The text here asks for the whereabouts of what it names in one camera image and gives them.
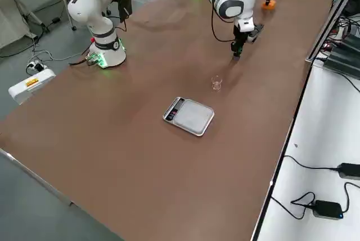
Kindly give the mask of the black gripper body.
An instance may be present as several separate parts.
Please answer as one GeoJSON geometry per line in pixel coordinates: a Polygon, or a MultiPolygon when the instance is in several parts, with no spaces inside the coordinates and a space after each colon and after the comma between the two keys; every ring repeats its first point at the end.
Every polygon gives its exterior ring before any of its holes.
{"type": "Polygon", "coordinates": [[[235,37],[235,42],[245,43],[248,39],[249,32],[242,32],[238,26],[234,26],[233,35],[235,37]]]}

